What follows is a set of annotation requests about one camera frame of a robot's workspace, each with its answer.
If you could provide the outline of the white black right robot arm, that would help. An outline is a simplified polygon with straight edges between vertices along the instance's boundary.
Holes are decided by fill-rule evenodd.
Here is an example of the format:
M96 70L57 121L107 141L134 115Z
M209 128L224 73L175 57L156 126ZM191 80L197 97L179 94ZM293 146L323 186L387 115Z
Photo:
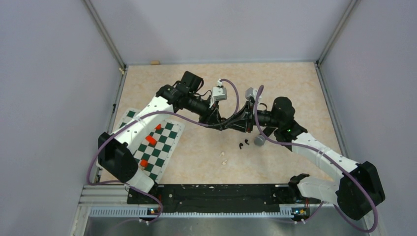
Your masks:
M386 199L377 168L368 161L351 160L315 139L295 121L295 109L289 98L276 98L270 111L255 111L254 102L249 99L244 108L227 119L225 126L243 132L251 131L256 124L272 128L276 141L331 177L331 180L308 174L292 177L288 195L293 202L320 199L335 205L350 219L360 220Z

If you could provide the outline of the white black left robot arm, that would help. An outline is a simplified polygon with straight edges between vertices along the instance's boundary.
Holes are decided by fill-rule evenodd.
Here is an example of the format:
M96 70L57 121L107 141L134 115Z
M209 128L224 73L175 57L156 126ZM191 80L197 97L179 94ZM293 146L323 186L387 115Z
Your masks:
M219 112L219 102L227 98L222 80L212 89L208 99L203 100L198 90L204 80L185 71L182 79L173 85L164 85L131 121L113 134L104 132L98 139L97 163L118 181L139 190L139 197L145 203L157 199L155 181L140 170L133 156L147 135L162 121L186 109L199 116L199 125L219 131L234 129L250 132L253 128L254 99L250 98L242 109L229 118Z

